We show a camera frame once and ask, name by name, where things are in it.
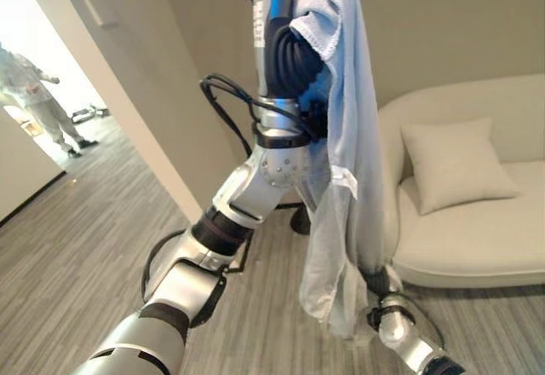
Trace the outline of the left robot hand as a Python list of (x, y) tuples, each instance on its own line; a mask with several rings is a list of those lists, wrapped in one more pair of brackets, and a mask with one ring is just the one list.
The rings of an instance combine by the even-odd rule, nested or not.
[(293, 8), (294, 0), (252, 0), (258, 128), (275, 136), (305, 129), (298, 98), (323, 67), (307, 40), (290, 28)]

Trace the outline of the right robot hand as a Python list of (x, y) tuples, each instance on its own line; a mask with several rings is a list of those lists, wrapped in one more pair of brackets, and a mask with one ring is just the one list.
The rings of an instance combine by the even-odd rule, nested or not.
[(374, 273), (366, 273), (364, 279), (370, 292), (379, 299), (388, 297), (392, 293), (401, 293), (404, 289), (402, 280), (392, 265), (382, 265)]

